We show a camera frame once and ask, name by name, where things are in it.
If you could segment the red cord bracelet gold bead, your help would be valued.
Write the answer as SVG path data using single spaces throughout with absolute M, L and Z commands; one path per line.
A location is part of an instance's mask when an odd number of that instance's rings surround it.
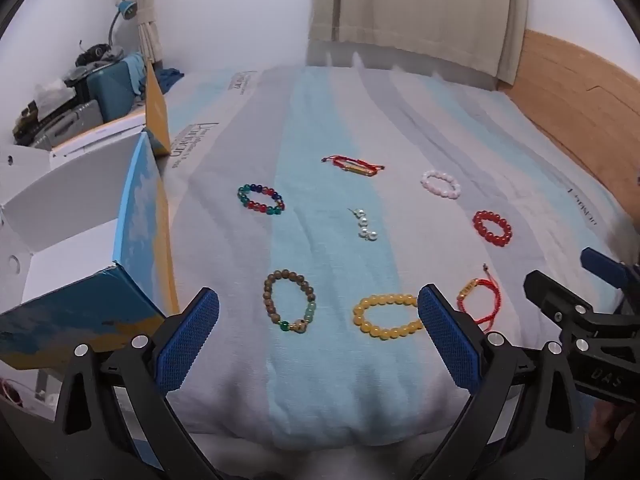
M 482 276 L 472 278 L 459 290 L 456 305 L 460 312 L 468 314 L 485 333 L 494 328 L 502 307 L 502 293 L 487 263 L 483 264 Z

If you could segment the white pearl earrings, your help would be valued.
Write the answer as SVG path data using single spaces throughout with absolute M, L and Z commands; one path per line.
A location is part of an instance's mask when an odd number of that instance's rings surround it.
M 357 220 L 358 236 L 367 242 L 375 242 L 378 239 L 378 233 L 370 228 L 367 213 L 363 209 L 351 209 L 349 212 Z

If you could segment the red cord bracelet gold tube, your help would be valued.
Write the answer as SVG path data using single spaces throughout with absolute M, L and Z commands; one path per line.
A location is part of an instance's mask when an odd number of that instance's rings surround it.
M 372 178 L 385 169 L 384 165 L 375 165 L 363 159 L 352 158 L 344 155 L 330 155 L 322 157 L 322 162 L 330 162 L 334 167 L 352 174 Z

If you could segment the white cardboard box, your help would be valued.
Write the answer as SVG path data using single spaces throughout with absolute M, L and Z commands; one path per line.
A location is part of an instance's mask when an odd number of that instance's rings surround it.
M 1 206 L 1 359 L 67 367 L 78 344 L 111 351 L 180 311 L 168 203 L 157 159 L 170 152 L 153 72 L 140 125 L 123 120 L 51 153 L 52 168 Z

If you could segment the wooden headboard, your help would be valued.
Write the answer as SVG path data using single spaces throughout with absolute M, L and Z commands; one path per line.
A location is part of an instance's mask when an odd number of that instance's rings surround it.
M 639 81 L 582 47 L 528 30 L 500 90 L 639 222 Z

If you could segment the striped bed sheet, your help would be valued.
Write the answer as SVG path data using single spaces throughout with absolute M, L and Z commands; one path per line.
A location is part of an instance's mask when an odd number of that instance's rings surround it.
M 280 67 L 190 74 L 167 96 L 164 183 L 176 287 L 216 290 L 220 319 L 171 404 L 196 434 L 312 450 L 383 445 L 452 424 L 466 394 L 424 332 L 379 341 L 352 310 L 436 285 L 454 299 L 487 263 L 496 329 L 558 331 L 524 296 L 539 270 L 598 310 L 591 247 L 634 260 L 630 218 L 503 93 L 436 77 Z M 384 165 L 368 178 L 322 162 Z M 363 209 L 375 242 L 349 212 Z

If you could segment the grey suitcase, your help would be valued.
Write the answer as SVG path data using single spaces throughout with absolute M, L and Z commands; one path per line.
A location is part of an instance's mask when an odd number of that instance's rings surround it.
M 52 151 L 64 142 L 73 139 L 78 134 L 84 133 L 94 127 L 103 124 L 103 118 L 97 100 L 81 104 L 58 116 L 47 127 L 39 131 L 32 141 L 32 148 Z

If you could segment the blue clothes pile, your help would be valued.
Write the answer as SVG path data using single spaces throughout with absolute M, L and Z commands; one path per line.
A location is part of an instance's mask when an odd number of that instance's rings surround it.
M 160 68 L 155 72 L 156 79 L 160 85 L 160 91 L 166 94 L 180 79 L 184 73 L 176 68 Z

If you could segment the teal suitcase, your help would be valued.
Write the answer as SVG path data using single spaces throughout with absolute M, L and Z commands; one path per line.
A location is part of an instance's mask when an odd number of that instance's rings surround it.
M 104 122 L 128 115 L 137 99 L 125 61 L 88 70 L 73 83 L 73 87 L 81 103 L 98 103 Z

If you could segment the blue desk lamp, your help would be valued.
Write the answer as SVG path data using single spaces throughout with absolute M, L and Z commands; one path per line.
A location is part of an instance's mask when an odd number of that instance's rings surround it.
M 120 0 L 116 4 L 116 14 L 112 19 L 110 29 L 108 30 L 107 42 L 110 47 L 114 46 L 114 31 L 119 20 L 130 21 L 138 12 L 138 5 L 132 0 Z

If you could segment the tied beige curtain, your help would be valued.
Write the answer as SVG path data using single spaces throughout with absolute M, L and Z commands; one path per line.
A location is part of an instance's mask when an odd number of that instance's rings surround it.
M 137 28 L 142 54 L 152 64 L 163 61 L 160 33 L 156 24 L 155 0 L 134 0 L 137 3 Z

